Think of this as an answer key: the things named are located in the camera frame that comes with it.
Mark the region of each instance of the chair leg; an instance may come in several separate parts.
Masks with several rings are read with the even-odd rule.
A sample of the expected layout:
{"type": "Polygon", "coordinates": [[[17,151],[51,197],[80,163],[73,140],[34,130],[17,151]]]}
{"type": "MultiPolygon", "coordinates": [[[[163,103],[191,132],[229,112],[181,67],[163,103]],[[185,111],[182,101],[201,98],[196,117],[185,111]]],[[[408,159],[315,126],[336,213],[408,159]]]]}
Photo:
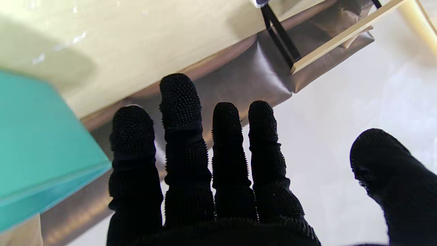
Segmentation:
{"type": "Polygon", "coordinates": [[[399,7],[399,11],[430,51],[437,56],[437,30],[420,4],[419,0],[408,0],[399,7]]]}

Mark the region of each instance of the black glove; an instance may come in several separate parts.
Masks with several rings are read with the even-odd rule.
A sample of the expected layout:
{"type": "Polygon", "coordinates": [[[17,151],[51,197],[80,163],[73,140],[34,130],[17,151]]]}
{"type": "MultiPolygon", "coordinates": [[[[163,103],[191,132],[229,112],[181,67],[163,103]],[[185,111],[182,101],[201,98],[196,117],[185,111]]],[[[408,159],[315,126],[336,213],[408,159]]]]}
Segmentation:
{"type": "Polygon", "coordinates": [[[383,209],[390,245],[437,245],[437,176],[393,136],[363,132],[350,163],[361,185],[383,209]]]}
{"type": "Polygon", "coordinates": [[[232,103],[216,106],[212,129],[214,203],[195,86],[187,76],[172,74],[162,79],[160,89],[167,141],[165,182],[169,185],[166,223],[163,227],[153,123],[142,108],[124,107],[114,116],[110,137],[114,172],[109,190],[114,199],[109,207],[115,214],[108,231],[109,246],[219,244],[220,240],[253,241],[255,245],[319,245],[303,218],[299,200],[289,190],[290,180],[285,177],[285,160],[269,104],[256,101],[249,109],[253,190],[238,110],[232,103]],[[230,229],[237,233],[228,233],[230,229]]]}

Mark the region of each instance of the black metal frame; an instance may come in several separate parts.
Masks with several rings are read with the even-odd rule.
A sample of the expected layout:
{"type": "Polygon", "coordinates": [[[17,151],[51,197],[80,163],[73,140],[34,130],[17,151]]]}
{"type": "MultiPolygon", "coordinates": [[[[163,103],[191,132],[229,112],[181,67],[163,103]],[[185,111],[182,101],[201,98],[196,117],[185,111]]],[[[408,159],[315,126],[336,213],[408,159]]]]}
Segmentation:
{"type": "MultiPolygon", "coordinates": [[[[381,8],[382,5],[379,0],[372,0],[373,4],[376,8],[381,8]]],[[[287,32],[284,30],[284,27],[281,25],[276,15],[270,8],[269,4],[264,5],[261,8],[261,12],[263,13],[264,22],[266,24],[266,29],[270,34],[273,42],[276,47],[279,49],[279,52],[284,57],[290,69],[293,67],[294,63],[302,58],[296,46],[293,44],[293,41],[288,36],[287,32]]]]}

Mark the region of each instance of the light wood surface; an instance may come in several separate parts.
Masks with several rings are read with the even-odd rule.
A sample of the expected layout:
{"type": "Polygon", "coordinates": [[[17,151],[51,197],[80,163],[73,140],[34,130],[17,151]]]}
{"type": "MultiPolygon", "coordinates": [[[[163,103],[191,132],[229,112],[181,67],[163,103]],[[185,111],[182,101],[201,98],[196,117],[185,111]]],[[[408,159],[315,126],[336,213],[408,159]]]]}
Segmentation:
{"type": "MultiPolygon", "coordinates": [[[[275,0],[280,20],[323,0],[275,0]]],[[[0,0],[0,69],[82,118],[265,29],[248,0],[0,0]]]]}
{"type": "Polygon", "coordinates": [[[365,30],[373,23],[378,21],[380,18],[393,12],[396,8],[398,8],[401,4],[405,3],[406,1],[409,0],[391,0],[387,4],[383,5],[381,8],[377,9],[375,12],[368,15],[367,17],[361,19],[360,21],[358,21],[356,24],[354,24],[344,32],[340,33],[330,41],[326,42],[319,48],[312,51],[310,54],[302,57],[299,61],[297,61],[293,65],[291,69],[291,73],[294,74],[299,72],[301,69],[308,66],[309,64],[319,59],[323,55],[327,54],[329,51],[333,50],[334,48],[338,47],[340,44],[344,43],[345,41],[349,40],[356,34],[365,30]]]}

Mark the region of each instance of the turquoise binder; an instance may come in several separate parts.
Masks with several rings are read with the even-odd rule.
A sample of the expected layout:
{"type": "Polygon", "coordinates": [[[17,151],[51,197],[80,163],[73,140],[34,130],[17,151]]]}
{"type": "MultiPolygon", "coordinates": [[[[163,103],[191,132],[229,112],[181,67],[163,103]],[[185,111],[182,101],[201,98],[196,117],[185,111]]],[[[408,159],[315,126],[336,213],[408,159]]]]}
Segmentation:
{"type": "Polygon", "coordinates": [[[54,88],[0,71],[0,232],[48,210],[110,166],[54,88]]]}

